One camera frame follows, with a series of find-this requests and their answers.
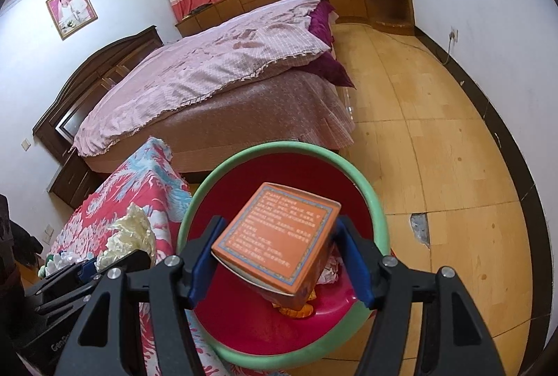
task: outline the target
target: power cord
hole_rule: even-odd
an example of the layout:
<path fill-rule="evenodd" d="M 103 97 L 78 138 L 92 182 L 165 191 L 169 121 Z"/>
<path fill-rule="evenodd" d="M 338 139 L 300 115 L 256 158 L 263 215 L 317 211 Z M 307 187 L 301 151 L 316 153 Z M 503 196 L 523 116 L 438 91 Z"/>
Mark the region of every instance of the power cord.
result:
<path fill-rule="evenodd" d="M 451 58 L 451 57 L 450 57 L 451 40 L 453 40 L 453 33 L 450 33 L 450 42 L 447 44 L 447 58 L 446 58 L 446 61 L 442 63 L 442 60 L 440 60 L 440 59 L 438 58 L 438 56 L 436 55 L 436 58 L 438 58 L 438 61 L 439 61 L 440 63 L 442 63 L 442 66 L 445 66 L 445 65 L 447 65 L 447 64 L 450 62 L 450 58 Z"/>
<path fill-rule="evenodd" d="M 432 58 L 435 58 L 437 61 L 439 61 L 439 62 L 442 64 L 442 66 L 446 66 L 446 65 L 450 62 L 450 58 L 451 58 L 451 56 L 450 56 L 451 40 L 453 40 L 453 38 L 454 38 L 454 36 L 453 36 L 452 33 L 450 34 L 450 42 L 449 42 L 448 47 L 447 47 L 447 59 L 446 59 L 446 61 L 444 61 L 444 62 L 442 62 L 442 60 L 440 60 L 440 58 L 439 58 L 436 54 L 433 54 L 433 53 L 432 53 L 430 50 L 428 50 L 428 49 L 424 49 L 424 48 L 422 48 L 422 47 L 414 46 L 414 45 L 412 45 L 412 44 L 406 43 L 405 41 L 400 41 L 400 40 L 398 40 L 397 38 L 394 38 L 393 36 L 391 36 L 389 33 L 382 33 L 382 34 L 385 34 L 386 36 L 389 36 L 390 38 L 392 38 L 392 40 L 396 41 L 397 43 L 400 43 L 400 44 L 403 44 L 403 45 L 405 45 L 405 46 L 409 46 L 409 47 L 413 47 L 413 48 L 415 48 L 415 49 L 421 50 L 421 51 L 424 52 L 425 54 L 428 54 L 428 55 L 430 55 Z"/>

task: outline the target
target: electrical outlet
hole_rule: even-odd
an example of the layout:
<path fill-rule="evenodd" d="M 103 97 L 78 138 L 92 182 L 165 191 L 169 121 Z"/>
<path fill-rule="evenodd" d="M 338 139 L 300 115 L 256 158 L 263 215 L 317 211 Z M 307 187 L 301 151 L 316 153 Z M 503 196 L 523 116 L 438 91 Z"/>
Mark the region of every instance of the electrical outlet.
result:
<path fill-rule="evenodd" d="M 455 27 L 451 27 L 451 32 L 450 34 L 453 34 L 453 40 L 454 40 L 454 44 L 457 43 L 457 40 L 459 38 L 459 30 L 456 29 Z"/>
<path fill-rule="evenodd" d="M 54 228 L 51 227 L 50 225 L 47 225 L 45 231 L 43 232 L 43 242 L 45 244 L 50 244 L 53 234 L 54 234 Z"/>

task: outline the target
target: wedding photo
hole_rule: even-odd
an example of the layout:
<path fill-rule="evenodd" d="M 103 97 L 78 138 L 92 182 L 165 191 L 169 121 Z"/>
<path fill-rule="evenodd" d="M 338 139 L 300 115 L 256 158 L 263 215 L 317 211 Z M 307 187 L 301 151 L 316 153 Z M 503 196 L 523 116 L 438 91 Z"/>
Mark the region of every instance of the wedding photo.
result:
<path fill-rule="evenodd" d="M 46 4 L 63 40 L 97 19 L 89 0 L 47 0 Z"/>

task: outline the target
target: screw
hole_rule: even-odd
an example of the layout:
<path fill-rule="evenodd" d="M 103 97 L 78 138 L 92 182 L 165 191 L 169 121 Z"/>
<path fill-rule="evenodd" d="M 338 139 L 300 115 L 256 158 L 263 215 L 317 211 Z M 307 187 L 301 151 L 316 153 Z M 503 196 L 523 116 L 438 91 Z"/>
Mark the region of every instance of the screw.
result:
<path fill-rule="evenodd" d="M 449 267 L 449 266 L 444 266 L 442 267 L 442 275 L 445 278 L 454 278 L 455 277 L 455 271 L 453 268 Z"/>
<path fill-rule="evenodd" d="M 165 266 L 173 267 L 180 263 L 180 257 L 178 255 L 170 255 L 165 258 Z"/>
<path fill-rule="evenodd" d="M 395 267 L 398 264 L 397 258 L 395 256 L 384 256 L 382 258 L 382 264 L 386 267 Z"/>
<path fill-rule="evenodd" d="M 122 271 L 119 267 L 113 267 L 108 271 L 108 278 L 115 280 L 122 275 Z"/>

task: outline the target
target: floral blanket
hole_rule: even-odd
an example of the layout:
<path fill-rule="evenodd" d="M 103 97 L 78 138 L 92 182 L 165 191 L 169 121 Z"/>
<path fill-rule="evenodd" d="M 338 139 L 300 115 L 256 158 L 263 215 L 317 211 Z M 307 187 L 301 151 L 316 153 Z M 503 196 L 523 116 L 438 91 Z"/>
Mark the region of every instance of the floral blanket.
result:
<path fill-rule="evenodd" d="M 188 186 L 171 167 L 171 159 L 171 150 L 162 140 L 149 138 L 76 209 L 52 245 L 51 253 L 72 251 L 85 258 L 88 252 L 92 252 L 97 256 L 107 248 L 107 239 L 115 233 L 115 230 L 107 229 L 108 225 L 125 216 L 130 203 L 135 203 L 146 213 L 154 231 L 157 263 L 173 254 L 191 195 Z M 149 304 L 141 304 L 139 314 L 147 374 L 160 376 Z M 219 360 L 199 334 L 195 318 L 188 315 L 188 319 L 207 376 L 268 374 L 241 369 Z"/>

